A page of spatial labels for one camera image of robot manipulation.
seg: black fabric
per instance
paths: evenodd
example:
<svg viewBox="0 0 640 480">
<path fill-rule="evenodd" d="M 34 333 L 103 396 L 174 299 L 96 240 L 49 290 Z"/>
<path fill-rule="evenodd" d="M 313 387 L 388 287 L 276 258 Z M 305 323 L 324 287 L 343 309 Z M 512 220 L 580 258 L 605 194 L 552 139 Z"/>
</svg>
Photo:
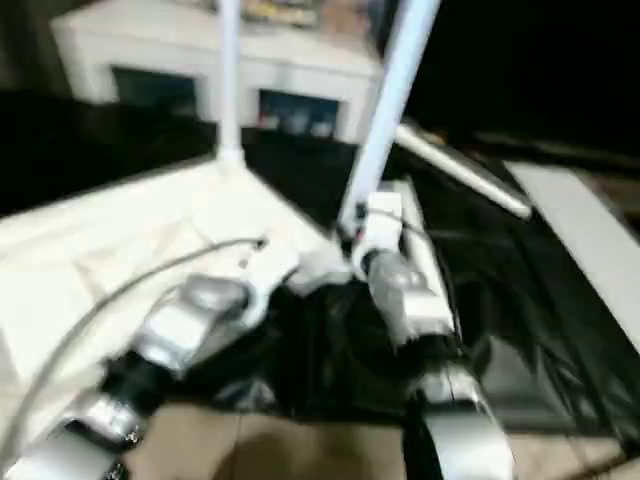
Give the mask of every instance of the black fabric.
<svg viewBox="0 0 640 480">
<path fill-rule="evenodd" d="M 402 429 L 402 455 L 407 480 L 443 480 L 433 438 L 420 413 L 409 412 Z"/>
<path fill-rule="evenodd" d="M 185 118 L 0 94 L 0 215 L 176 168 L 214 144 Z M 355 148 L 244 133 L 247 162 L 329 230 Z M 489 167 L 512 181 L 500 163 Z M 640 358 L 539 215 L 520 222 L 394 148 L 385 175 L 411 175 L 450 271 L 472 367 L 511 430 L 640 438 Z M 361 285 L 302 300 L 275 295 L 265 323 L 192 372 L 176 396 L 297 419 L 401 423 L 423 371 L 393 355 Z"/>
<path fill-rule="evenodd" d="M 107 367 L 100 391 L 123 405 L 131 405 L 145 417 L 151 417 L 164 404 L 175 385 L 170 370 L 149 362 L 136 352 L 121 355 Z"/>
</svg>

